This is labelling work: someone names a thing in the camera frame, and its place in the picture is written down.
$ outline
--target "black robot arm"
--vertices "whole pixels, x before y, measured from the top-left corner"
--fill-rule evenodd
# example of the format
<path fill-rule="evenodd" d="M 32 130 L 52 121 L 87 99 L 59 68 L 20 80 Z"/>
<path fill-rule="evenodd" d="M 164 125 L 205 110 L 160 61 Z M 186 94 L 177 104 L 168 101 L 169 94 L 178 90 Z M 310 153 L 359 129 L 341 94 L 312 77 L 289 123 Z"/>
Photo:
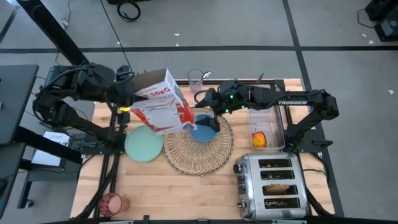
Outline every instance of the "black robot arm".
<path fill-rule="evenodd" d="M 117 136 L 114 130 L 117 107 L 146 100 L 135 95 L 133 76 L 128 66 L 121 67 L 117 73 L 93 63 L 77 67 L 54 66 L 49 71 L 45 85 L 36 94 L 33 112 L 41 122 L 55 129 L 73 127 L 109 146 L 115 146 L 124 141 L 123 136 Z M 63 101 L 68 96 L 74 100 L 106 102 L 112 111 L 109 127 L 103 128 L 79 117 L 76 110 Z"/>
<path fill-rule="evenodd" d="M 263 110 L 275 105 L 313 106 L 313 110 L 298 124 L 287 128 L 287 142 L 297 145 L 304 133 L 322 120 L 331 120 L 339 115 L 336 98 L 325 90 L 274 91 L 269 88 L 245 85 L 239 80 L 222 83 L 217 90 L 210 88 L 204 99 L 197 101 L 196 108 L 209 106 L 214 117 L 199 120 L 196 124 L 209 126 L 220 131 L 217 116 L 249 108 Z"/>

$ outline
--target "toaster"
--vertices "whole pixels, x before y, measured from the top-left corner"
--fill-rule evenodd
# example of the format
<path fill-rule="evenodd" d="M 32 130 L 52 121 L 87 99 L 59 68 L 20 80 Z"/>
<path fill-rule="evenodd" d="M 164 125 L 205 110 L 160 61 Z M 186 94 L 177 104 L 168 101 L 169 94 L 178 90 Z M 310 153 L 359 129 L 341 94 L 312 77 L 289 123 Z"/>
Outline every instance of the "toaster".
<path fill-rule="evenodd" d="M 308 212 L 301 165 L 295 154 L 245 154 L 233 166 L 238 207 L 245 220 L 302 218 Z"/>

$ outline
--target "woven placemat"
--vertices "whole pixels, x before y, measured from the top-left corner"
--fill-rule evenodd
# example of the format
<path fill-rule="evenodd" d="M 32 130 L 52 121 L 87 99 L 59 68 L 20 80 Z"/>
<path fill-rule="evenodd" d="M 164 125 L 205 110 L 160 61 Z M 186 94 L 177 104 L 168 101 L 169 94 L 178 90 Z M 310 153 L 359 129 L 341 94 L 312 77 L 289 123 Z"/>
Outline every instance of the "woven placemat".
<path fill-rule="evenodd" d="M 213 114 L 212 110 L 195 108 L 195 114 Z M 208 175 L 222 168 L 231 157 L 234 146 L 231 126 L 218 117 L 220 132 L 209 142 L 194 140 L 188 131 L 164 136 L 163 152 L 172 167 L 187 175 Z"/>

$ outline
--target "cereal box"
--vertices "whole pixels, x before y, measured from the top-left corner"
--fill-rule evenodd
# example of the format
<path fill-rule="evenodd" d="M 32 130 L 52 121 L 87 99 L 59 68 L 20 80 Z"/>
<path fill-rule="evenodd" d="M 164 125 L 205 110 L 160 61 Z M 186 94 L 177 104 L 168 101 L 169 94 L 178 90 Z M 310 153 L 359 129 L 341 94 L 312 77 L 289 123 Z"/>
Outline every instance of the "cereal box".
<path fill-rule="evenodd" d="M 169 70 L 143 73 L 133 82 L 136 95 L 148 100 L 134 103 L 131 111 L 153 132 L 170 134 L 197 128 L 195 114 Z"/>

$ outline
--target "wooden table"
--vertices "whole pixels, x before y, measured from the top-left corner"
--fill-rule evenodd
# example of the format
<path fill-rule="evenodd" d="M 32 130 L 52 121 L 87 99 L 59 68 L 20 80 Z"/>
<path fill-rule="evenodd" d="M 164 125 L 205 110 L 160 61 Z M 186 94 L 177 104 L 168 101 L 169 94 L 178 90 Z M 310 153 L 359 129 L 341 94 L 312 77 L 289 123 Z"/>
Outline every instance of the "wooden table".
<path fill-rule="evenodd" d="M 303 90 L 299 79 L 284 81 L 286 90 Z M 195 101 L 189 87 L 180 87 L 189 104 L 193 106 Z M 308 114 L 306 106 L 291 106 L 290 110 L 295 123 Z M 110 116 L 111 112 L 105 104 L 97 104 L 93 122 L 108 126 Z M 142 220 L 144 215 L 150 215 L 151 220 L 241 219 L 236 206 L 238 188 L 232 166 L 238 157 L 256 151 L 251 147 L 247 109 L 226 114 L 225 118 L 233 129 L 234 149 L 227 164 L 214 174 L 204 177 L 182 175 L 169 165 L 163 154 L 146 163 L 134 162 L 125 154 L 121 156 L 116 193 L 128 197 L 131 207 L 127 212 L 113 217 L 113 220 Z M 132 115 L 127 131 L 139 125 L 142 122 Z M 300 157 L 304 169 L 323 170 L 322 163 L 310 154 L 301 153 Z M 95 156 L 82 168 L 71 217 L 78 215 L 97 191 L 102 161 L 103 156 Z M 109 161 L 110 169 L 113 159 L 110 158 Z M 307 171 L 305 181 L 324 209 L 333 213 L 325 175 Z"/>

